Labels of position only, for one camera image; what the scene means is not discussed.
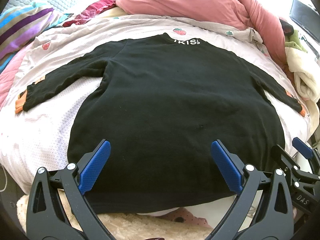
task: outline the striped blanket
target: striped blanket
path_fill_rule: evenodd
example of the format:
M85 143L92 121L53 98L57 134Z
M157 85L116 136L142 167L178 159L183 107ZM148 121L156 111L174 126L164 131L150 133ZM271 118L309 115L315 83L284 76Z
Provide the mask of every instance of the striped blanket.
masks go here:
M62 14L54 10L52 5L39 0L6 10L0 15L0 60L71 15Z

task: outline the black monitor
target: black monitor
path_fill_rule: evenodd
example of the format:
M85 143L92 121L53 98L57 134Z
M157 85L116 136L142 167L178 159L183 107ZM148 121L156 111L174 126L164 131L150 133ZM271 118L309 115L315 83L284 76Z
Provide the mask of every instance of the black monitor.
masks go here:
M316 10L298 0L293 0L290 18L313 39L320 42L320 16Z

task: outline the green fabric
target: green fabric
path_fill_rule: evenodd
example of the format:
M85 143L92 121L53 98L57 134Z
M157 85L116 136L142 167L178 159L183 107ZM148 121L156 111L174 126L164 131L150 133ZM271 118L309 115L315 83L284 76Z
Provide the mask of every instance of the green fabric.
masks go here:
M284 46L289 48L295 48L308 53L308 51L302 46L298 34L298 31L294 30L294 33L290 37L285 36Z

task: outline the pink blanket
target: pink blanket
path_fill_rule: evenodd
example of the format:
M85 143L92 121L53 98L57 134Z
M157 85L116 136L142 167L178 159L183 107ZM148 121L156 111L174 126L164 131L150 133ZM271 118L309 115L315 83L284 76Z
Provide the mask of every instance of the pink blanket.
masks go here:
M274 62L287 76L290 75L279 18L257 0L116 0L116 4L128 14L187 17L217 22L239 30L254 28L261 35Z
M24 46L16 55L14 55L12 60L0 74L0 110L13 84L14 76L22 63L26 52L31 47L31 44L32 43Z

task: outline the blue gripper pad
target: blue gripper pad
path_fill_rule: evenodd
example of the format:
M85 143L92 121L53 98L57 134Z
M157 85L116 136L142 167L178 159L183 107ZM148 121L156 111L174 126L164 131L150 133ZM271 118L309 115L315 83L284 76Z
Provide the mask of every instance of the blue gripper pad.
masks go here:
M79 179L79 190L82 195L92 189L110 153L111 145L108 141L105 141L83 169Z
M298 137L293 138L292 146L295 147L297 149L297 151L300 152L303 155L303 157L305 157L306 159L312 159L312 157L313 157L312 149L310 149Z
M218 166L229 189L239 195L242 191L242 176L217 141L214 141L211 144L211 156Z

